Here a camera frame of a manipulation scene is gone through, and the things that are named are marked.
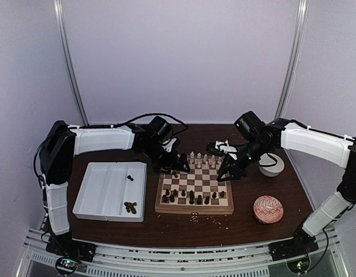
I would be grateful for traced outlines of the wooden chess board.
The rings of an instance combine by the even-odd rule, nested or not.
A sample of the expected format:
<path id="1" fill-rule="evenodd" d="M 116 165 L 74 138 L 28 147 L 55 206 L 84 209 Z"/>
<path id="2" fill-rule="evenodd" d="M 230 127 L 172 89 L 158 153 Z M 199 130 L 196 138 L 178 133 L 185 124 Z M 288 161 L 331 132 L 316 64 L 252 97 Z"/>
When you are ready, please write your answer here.
<path id="1" fill-rule="evenodd" d="M 177 172 L 178 178 L 173 174 L 161 174 L 159 177 L 158 189 L 155 200 L 155 211 L 164 214 L 206 214 L 206 215 L 231 215 L 234 212 L 233 194 L 231 182 L 218 182 L 218 170 L 215 169 L 193 169 L 190 173 Z M 167 196 L 168 202 L 162 202 L 162 196 L 170 190 L 170 195 L 174 189 L 179 191 L 175 196 L 175 201 L 170 202 L 170 195 Z M 186 191 L 186 196 L 182 197 L 182 190 Z M 189 204 L 189 193 L 194 191 L 194 204 Z M 220 198 L 221 191 L 225 191 L 227 197 Z M 218 197 L 212 198 L 213 192 L 217 192 Z M 197 205 L 197 196 L 202 195 L 203 203 Z M 210 196 L 208 205 L 204 204 L 205 198 Z"/>

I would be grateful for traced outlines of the dark chess piece corner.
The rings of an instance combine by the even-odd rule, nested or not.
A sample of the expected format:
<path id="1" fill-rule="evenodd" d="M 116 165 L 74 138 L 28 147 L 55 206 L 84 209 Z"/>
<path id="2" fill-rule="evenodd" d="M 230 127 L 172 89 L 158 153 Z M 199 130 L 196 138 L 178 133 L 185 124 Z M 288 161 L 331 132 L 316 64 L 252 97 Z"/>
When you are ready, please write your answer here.
<path id="1" fill-rule="evenodd" d="M 164 203 L 168 202 L 167 196 L 165 194 L 162 196 L 162 202 Z"/>

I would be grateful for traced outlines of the white plastic divided tray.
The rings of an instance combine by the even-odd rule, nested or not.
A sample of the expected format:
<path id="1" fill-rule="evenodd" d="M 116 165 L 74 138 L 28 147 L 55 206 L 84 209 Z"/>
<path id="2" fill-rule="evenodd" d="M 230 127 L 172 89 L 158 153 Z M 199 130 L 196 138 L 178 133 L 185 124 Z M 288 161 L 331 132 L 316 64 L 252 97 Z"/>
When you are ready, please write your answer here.
<path id="1" fill-rule="evenodd" d="M 90 162 L 73 207 L 73 214 L 79 219 L 143 222 L 146 187 L 146 163 Z M 136 202 L 137 213 L 127 213 L 124 202 Z"/>

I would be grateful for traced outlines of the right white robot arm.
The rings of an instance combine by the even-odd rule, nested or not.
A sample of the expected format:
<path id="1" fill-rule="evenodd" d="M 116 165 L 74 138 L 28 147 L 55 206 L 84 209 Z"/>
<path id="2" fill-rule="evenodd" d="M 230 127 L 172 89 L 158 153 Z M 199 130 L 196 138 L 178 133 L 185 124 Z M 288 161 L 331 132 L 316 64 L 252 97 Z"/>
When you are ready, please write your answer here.
<path id="1" fill-rule="evenodd" d="M 254 112 L 242 114 L 234 123 L 245 139 L 242 145 L 215 141 L 207 149 L 223 157 L 218 180 L 239 180 L 248 167 L 275 149 L 291 157 L 297 176 L 309 196 L 318 189 L 318 207 L 294 231 L 289 242 L 293 254 L 302 254 L 329 224 L 356 205 L 356 134 L 335 134 L 305 125 L 296 119 L 276 118 L 269 123 Z"/>

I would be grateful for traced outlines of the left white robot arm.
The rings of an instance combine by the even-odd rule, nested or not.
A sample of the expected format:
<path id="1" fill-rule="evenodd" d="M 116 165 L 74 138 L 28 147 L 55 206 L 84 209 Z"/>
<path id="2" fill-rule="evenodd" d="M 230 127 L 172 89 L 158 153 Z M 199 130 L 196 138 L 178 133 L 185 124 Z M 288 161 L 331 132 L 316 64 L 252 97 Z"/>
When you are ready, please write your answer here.
<path id="1" fill-rule="evenodd" d="M 44 209 L 63 256 L 86 220 L 142 222 L 147 184 L 161 173 L 189 172 L 171 125 L 156 116 L 148 124 L 79 126 L 56 121 L 34 157 Z"/>

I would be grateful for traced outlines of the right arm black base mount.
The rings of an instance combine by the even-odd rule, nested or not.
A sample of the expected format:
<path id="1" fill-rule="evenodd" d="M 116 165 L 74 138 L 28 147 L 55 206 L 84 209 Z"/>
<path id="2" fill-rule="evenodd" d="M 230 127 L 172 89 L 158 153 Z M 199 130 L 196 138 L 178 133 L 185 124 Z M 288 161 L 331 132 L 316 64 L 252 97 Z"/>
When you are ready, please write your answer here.
<path id="1" fill-rule="evenodd" d="M 304 244 L 303 242 L 296 242 L 294 238 L 273 242 L 268 247 L 273 261 L 304 256 L 318 250 L 316 242 Z"/>

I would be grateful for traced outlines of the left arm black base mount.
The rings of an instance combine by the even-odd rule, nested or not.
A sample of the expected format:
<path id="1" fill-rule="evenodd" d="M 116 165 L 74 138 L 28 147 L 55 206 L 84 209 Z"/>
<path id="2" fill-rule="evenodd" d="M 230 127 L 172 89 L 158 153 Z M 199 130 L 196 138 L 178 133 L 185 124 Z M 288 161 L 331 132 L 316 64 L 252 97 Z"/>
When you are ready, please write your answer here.
<path id="1" fill-rule="evenodd" d="M 75 261 L 92 262 L 96 252 L 96 245 L 72 239 L 58 240 L 50 237 L 46 251 Z"/>

